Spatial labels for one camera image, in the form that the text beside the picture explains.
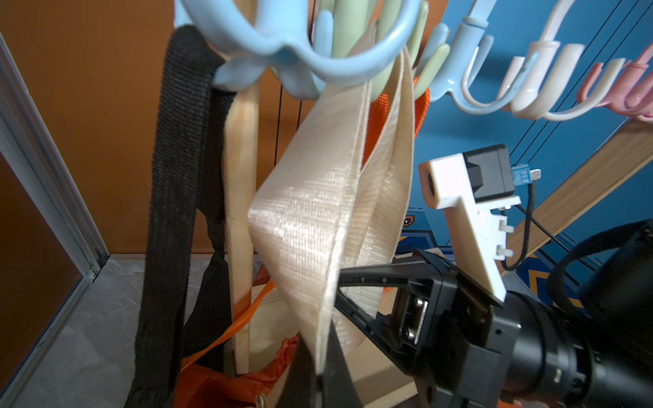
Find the black strap bag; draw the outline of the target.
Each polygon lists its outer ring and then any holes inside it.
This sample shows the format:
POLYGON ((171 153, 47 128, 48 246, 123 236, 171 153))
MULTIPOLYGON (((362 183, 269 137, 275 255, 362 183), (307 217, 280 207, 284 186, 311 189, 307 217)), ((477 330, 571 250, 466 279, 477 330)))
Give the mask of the black strap bag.
POLYGON ((222 156, 235 96, 214 88, 222 59, 193 25, 173 32, 165 55, 152 159, 146 270, 135 338, 128 407, 170 407, 182 360, 195 353, 221 368, 218 338, 231 325, 229 269, 224 258, 222 156), (214 254, 197 302, 187 309, 195 222, 207 221, 214 254))

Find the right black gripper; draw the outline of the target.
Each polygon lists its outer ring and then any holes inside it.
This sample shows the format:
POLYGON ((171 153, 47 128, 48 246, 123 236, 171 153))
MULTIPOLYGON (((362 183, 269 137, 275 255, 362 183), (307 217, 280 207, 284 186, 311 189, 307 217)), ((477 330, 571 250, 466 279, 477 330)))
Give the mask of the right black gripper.
MULTIPOLYGON (((340 271, 338 287, 406 287, 418 301, 421 333, 407 373, 422 407, 496 407, 520 334, 520 319, 462 275, 444 270, 437 253, 416 250, 388 265, 340 271)), ((408 352, 388 316, 370 316, 342 292, 335 308, 397 367, 408 352)))

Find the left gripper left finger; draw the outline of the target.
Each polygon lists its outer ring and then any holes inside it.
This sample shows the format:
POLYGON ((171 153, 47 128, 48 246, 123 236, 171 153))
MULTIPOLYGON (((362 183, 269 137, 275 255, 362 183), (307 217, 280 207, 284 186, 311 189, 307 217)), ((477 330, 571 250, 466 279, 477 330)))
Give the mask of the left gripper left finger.
POLYGON ((277 407, 315 408, 318 397, 318 378, 314 361, 304 339, 299 337, 294 358, 277 407))

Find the beige crescent bag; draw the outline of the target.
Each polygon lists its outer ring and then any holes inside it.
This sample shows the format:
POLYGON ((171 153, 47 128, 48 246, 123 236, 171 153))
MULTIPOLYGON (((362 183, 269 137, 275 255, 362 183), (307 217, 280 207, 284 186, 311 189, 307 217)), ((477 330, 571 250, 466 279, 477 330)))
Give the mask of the beige crescent bag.
POLYGON ((389 82, 389 115, 364 153, 372 86, 330 85, 258 189, 248 228, 258 254, 299 325, 316 373, 332 327, 357 336, 334 309, 342 269, 386 265, 396 250, 413 180, 415 106, 406 51, 389 82))

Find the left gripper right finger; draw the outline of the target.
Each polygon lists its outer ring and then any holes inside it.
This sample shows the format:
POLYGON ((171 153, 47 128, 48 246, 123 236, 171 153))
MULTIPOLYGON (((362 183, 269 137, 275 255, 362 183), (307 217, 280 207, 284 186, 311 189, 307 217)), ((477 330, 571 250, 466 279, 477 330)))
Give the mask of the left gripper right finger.
POLYGON ((333 323, 329 330, 326 352, 324 371, 321 374, 321 407, 362 408, 333 323))

